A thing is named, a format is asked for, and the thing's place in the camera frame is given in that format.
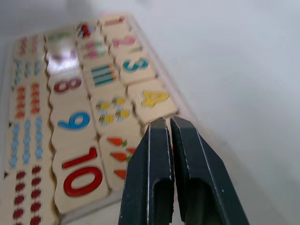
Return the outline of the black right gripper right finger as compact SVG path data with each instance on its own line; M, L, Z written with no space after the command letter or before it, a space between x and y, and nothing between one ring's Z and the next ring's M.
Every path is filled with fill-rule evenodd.
M224 162L188 120L170 120L180 217L186 225L249 223Z

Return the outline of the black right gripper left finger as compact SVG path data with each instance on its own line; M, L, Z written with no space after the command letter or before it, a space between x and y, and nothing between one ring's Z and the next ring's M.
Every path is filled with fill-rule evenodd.
M174 170L165 119L152 121L128 165L120 225L168 225L172 222Z

